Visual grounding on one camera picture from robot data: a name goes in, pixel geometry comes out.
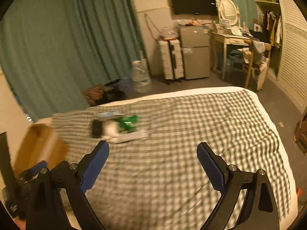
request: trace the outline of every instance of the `checkered blanket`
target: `checkered blanket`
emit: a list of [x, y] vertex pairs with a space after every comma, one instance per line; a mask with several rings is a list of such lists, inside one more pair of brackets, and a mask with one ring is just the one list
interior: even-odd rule
[[[207, 142], [227, 164], [267, 171], [279, 219], [289, 212], [290, 185], [279, 141], [246, 91], [173, 97], [112, 107], [92, 107], [53, 116], [53, 128], [71, 147], [70, 163], [92, 151], [96, 112], [138, 115], [149, 137], [110, 144], [110, 156], [86, 196], [108, 230], [199, 230], [216, 205], [215, 191], [196, 156]], [[241, 192], [228, 228], [244, 198]]]

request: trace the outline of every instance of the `white mattress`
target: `white mattress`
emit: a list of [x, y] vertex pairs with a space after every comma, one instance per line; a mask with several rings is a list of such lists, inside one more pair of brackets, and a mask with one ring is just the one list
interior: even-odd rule
[[[100, 105], [100, 106], [107, 107], [107, 106], [134, 103], [134, 102], [137, 102], [137, 101], [140, 101], [140, 100], [152, 100], [152, 99], [161, 99], [161, 98], [170, 98], [170, 97], [181, 97], [181, 96], [196, 95], [196, 94], [227, 93], [227, 92], [236, 92], [236, 91], [241, 91], [241, 90], [246, 90], [251, 95], [251, 97], [254, 100], [254, 103], [256, 104], [259, 111], [261, 112], [264, 120], [267, 122], [269, 127], [275, 132], [275, 134], [278, 137], [279, 143], [280, 143], [279, 144], [279, 153], [280, 153], [280, 155], [283, 159], [284, 167], [285, 167], [285, 170], [288, 174], [288, 178], [289, 178], [289, 182], [290, 182], [290, 190], [291, 190], [291, 202], [290, 202], [289, 214], [280, 222], [280, 230], [286, 230], [291, 225], [291, 223], [294, 221], [294, 219], [297, 217], [297, 214], [298, 214], [295, 180], [294, 180], [294, 177], [293, 177], [292, 170], [290, 168], [288, 155], [286, 153], [285, 147], [283, 146], [283, 144], [281, 142], [277, 128], [274, 125], [274, 123], [271, 121], [268, 113], [265, 111], [262, 104], [260, 103], [257, 94], [255, 94], [254, 92], [247, 90], [247, 89], [244, 89], [242, 87], [235, 87], [235, 86], [209, 87], [209, 88], [198, 88], [198, 89], [191, 89], [191, 90], [183, 90], [183, 91], [177, 91], [177, 92], [165, 93], [165, 94], [154, 94], [154, 95], [139, 97], [139, 98], [136, 98], [136, 99], [111, 102], [111, 103], [103, 104], [103, 105]], [[51, 123], [51, 118], [41, 119], [37, 123], [47, 123], [47, 124], [49, 124], [49, 123]]]

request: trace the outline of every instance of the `silver refrigerator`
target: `silver refrigerator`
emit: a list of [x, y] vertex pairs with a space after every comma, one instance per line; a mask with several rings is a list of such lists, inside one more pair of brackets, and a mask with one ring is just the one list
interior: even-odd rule
[[209, 77], [210, 37], [203, 26], [180, 27], [185, 79]]

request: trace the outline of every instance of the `desk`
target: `desk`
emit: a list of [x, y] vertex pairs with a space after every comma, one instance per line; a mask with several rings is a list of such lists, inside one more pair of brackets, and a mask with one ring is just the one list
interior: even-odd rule
[[223, 70], [222, 70], [222, 79], [225, 79], [225, 65], [226, 65], [226, 58], [227, 58], [227, 45], [228, 44], [233, 44], [233, 45], [242, 45], [242, 46], [248, 46], [248, 44], [246, 44], [244, 42], [244, 40], [250, 40], [250, 38], [248, 37], [244, 37], [244, 36], [236, 36], [236, 35], [226, 35], [226, 34], [219, 34], [219, 33], [212, 33], [213, 35], [213, 49], [215, 52], [215, 63], [214, 63], [214, 67], [213, 70], [215, 71], [217, 69], [218, 66], [218, 58], [217, 58], [217, 51], [216, 51], [216, 42], [221, 42], [224, 44], [224, 48], [223, 48]]

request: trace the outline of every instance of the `cardboard box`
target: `cardboard box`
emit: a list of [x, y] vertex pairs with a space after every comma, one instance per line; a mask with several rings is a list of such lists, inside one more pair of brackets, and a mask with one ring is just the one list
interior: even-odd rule
[[68, 147], [49, 126], [42, 123], [31, 125], [13, 165], [15, 176], [43, 160], [47, 162], [50, 170], [53, 169], [65, 160]]

